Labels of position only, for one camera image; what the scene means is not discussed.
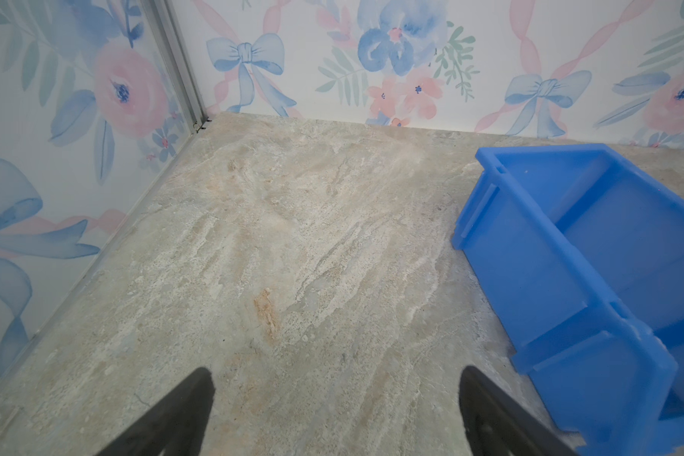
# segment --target blue ribbon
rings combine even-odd
[[[13,164],[0,158],[0,231],[37,214],[43,200],[27,177]],[[0,249],[22,255],[45,258],[78,258],[95,255],[99,248],[78,244],[88,220],[41,234],[0,234]],[[0,376],[27,344],[27,333],[20,315],[27,306],[33,288],[23,269],[0,258],[0,300],[14,319],[0,341]]]
[[[254,98],[253,79],[246,64],[263,68],[272,74],[283,73],[283,43],[276,33],[262,35],[254,44],[240,43],[236,46],[226,38],[213,38],[208,41],[208,55],[218,71],[230,71],[238,67],[238,85],[241,100],[228,108],[230,112],[240,112],[243,106],[250,105]],[[296,101],[283,95],[268,82],[261,71],[252,68],[258,86],[274,110],[283,117],[289,117],[286,108],[296,105]]]
[[[527,100],[529,102],[524,105],[519,117],[506,134],[519,134],[529,125],[535,115],[538,98],[543,98],[543,103],[537,119],[537,137],[550,138],[565,134],[552,120],[549,104],[552,102],[561,108],[569,108],[588,87],[591,77],[590,71],[576,71],[560,80],[543,81],[538,74],[523,74],[512,79],[507,88],[507,94],[504,96],[504,102],[507,105],[519,105]]]

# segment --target wall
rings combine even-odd
[[[0,377],[190,136],[136,0],[0,0]]]
[[[684,148],[684,0],[172,1],[211,114]]]

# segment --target pink flower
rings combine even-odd
[[[443,96],[440,87],[443,81],[433,79],[429,76],[428,68],[413,69],[405,82],[395,85],[395,91],[404,96],[402,106],[405,113],[418,109],[418,115],[426,119],[433,119],[436,114],[434,98]]]
[[[162,128],[165,88],[157,69],[137,51],[105,45],[96,56],[94,78],[96,104],[115,130],[139,139]]]
[[[395,115],[395,105],[397,105],[397,94],[394,89],[395,78],[385,78],[382,87],[368,87],[367,95],[372,97],[373,104],[370,105],[370,113],[377,117],[382,111],[385,117],[392,118]]]
[[[643,112],[646,124],[668,134],[684,131],[684,73],[657,90]]]
[[[410,123],[410,119],[408,119],[408,118],[401,120],[401,119],[398,119],[396,117],[395,119],[390,121],[391,126],[394,126],[394,127],[404,127],[409,123]]]

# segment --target stone floor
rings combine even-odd
[[[449,237],[479,147],[554,142],[219,116],[0,388],[0,454],[93,454],[198,366],[206,455],[469,454],[471,363],[549,424]],[[616,149],[684,197],[684,151]]]

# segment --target blue plastic crate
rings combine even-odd
[[[684,200],[603,144],[476,158],[452,242],[557,426],[593,456],[684,445]]]

